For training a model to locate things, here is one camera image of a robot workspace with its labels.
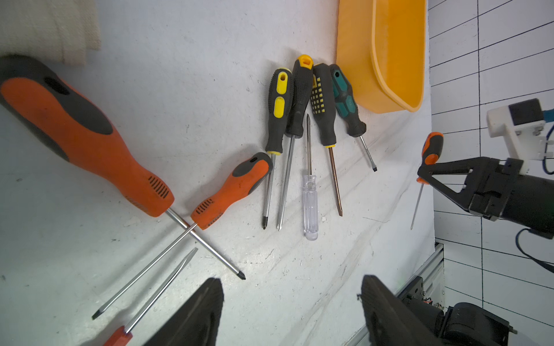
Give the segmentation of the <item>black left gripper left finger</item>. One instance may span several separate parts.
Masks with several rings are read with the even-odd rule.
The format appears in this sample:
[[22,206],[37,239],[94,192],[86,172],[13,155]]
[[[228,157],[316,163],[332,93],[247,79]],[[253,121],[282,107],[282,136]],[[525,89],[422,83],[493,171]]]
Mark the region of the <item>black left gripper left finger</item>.
[[215,345],[224,292],[219,278],[208,278],[147,342],[147,345]]

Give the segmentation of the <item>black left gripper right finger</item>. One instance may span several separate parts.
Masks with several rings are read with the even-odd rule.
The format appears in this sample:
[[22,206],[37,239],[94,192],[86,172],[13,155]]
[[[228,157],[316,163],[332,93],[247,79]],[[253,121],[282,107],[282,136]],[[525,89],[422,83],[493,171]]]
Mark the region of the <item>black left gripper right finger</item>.
[[377,276],[364,276],[361,300],[372,345],[442,344]]

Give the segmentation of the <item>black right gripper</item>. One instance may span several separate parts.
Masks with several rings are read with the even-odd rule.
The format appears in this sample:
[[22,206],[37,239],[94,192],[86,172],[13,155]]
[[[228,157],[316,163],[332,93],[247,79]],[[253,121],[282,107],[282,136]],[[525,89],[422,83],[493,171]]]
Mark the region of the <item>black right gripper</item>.
[[467,213],[553,235],[553,181],[519,174],[522,161],[475,157],[421,165],[418,177]]

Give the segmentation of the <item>small orange black screwdriver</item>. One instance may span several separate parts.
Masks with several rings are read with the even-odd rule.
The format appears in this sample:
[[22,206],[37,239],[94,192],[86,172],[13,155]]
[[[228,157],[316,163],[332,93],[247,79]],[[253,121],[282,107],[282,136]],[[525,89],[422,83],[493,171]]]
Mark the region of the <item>small orange black screwdriver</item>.
[[[444,145],[444,135],[440,132],[431,132],[424,143],[424,147],[422,149],[421,158],[422,158],[422,165],[433,165],[436,164],[439,160]],[[418,207],[421,201],[422,192],[424,190],[424,186],[427,185],[427,181],[421,179],[420,177],[416,180],[420,184],[420,190],[418,193],[417,202],[415,205],[412,222],[411,222],[411,229],[414,227],[414,223],[416,220],[416,216],[418,213]]]

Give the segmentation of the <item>purple clear handled screwdriver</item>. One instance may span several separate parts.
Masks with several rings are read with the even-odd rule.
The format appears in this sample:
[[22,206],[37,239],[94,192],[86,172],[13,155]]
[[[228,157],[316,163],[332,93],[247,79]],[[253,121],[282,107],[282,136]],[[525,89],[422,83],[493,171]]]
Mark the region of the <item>purple clear handled screwdriver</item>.
[[131,321],[125,326],[119,327],[110,338],[104,343],[104,346],[125,346],[132,339],[133,335],[131,333],[132,329],[137,326],[137,324],[142,320],[145,314],[150,310],[151,307],[158,301],[162,294],[170,287],[174,282],[177,276],[183,271],[183,269],[190,263],[190,261],[195,257],[197,247],[193,248],[185,258],[180,262],[180,264],[174,269],[174,271],[165,279],[162,285],[153,293],[153,295],[147,300],[147,302],[141,307],[141,309],[135,314]]

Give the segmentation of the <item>green black screwdriver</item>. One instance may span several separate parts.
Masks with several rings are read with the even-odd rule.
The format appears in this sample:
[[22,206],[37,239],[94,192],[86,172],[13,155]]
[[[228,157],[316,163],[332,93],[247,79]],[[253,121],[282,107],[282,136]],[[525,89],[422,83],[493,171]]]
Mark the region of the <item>green black screwdriver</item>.
[[330,72],[333,81],[333,96],[336,109],[340,117],[346,122],[347,134],[361,141],[370,166],[376,172],[377,166],[363,138],[363,135],[366,133],[366,123],[359,118],[359,108],[353,97],[353,87],[337,64],[330,65]]

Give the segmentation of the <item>black yellow dotted screwdriver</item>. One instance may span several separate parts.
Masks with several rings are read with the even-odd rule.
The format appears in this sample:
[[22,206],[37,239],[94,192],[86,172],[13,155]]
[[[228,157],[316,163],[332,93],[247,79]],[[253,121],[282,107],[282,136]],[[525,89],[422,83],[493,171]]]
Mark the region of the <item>black yellow dotted screwdriver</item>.
[[312,114],[319,129],[320,142],[329,153],[338,214],[343,216],[336,163],[333,154],[333,148],[337,144],[334,128],[336,102],[333,96],[330,66],[325,63],[319,63],[313,67],[312,72],[312,93],[310,97]]

